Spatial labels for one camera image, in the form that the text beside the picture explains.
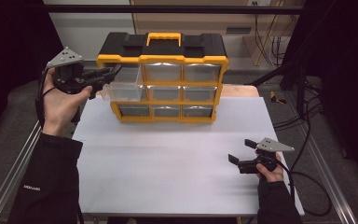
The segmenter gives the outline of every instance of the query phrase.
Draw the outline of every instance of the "power outlet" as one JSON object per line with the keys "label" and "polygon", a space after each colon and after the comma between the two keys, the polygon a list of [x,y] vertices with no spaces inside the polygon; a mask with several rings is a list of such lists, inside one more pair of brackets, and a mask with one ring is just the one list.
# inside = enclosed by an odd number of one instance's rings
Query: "power outlet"
{"label": "power outlet", "polygon": [[271,0],[249,0],[248,7],[269,7]]}

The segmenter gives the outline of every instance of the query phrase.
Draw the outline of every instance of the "carrying handle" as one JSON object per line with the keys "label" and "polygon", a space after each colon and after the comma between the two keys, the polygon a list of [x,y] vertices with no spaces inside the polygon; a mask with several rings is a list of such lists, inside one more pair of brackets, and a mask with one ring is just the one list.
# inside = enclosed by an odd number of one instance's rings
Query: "carrying handle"
{"label": "carrying handle", "polygon": [[150,40],[159,39],[159,40],[177,40],[178,46],[180,47],[182,35],[180,33],[149,33],[147,36],[146,45],[149,46]]}

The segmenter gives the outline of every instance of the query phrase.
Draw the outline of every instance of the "person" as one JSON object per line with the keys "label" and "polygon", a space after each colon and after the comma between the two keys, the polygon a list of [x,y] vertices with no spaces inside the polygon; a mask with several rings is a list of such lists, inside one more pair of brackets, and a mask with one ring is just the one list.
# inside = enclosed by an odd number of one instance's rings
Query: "person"
{"label": "person", "polygon": [[[54,69],[48,70],[44,92],[45,123],[34,147],[26,172],[8,217],[8,224],[77,223],[79,176],[76,167],[83,144],[64,137],[78,107],[92,91],[86,87],[78,94],[54,89]],[[286,186],[283,169],[273,172],[257,164],[259,211],[257,222],[301,223]]]}

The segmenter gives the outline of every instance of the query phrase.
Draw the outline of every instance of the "black jacket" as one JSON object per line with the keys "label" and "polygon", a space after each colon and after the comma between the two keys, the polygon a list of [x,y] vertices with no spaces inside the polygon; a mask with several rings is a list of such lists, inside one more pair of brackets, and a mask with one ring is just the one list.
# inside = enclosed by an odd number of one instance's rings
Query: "black jacket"
{"label": "black jacket", "polygon": [[[79,177],[77,159],[83,144],[41,133],[20,183],[8,224],[77,223]],[[301,223],[283,182],[258,187],[259,224]]]}

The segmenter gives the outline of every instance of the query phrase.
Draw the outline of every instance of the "table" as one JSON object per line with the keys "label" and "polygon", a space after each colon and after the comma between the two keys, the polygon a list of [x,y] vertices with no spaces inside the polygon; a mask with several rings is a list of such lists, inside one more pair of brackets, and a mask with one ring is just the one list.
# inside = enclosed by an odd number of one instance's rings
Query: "table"
{"label": "table", "polygon": [[[84,143],[77,165],[82,212],[126,217],[254,216],[258,178],[241,175],[227,154],[252,160],[255,153],[244,145],[245,138],[277,139],[264,99],[222,93],[216,111],[213,123],[120,122],[100,96],[88,101],[74,134]],[[297,196],[296,207],[304,215]]]}

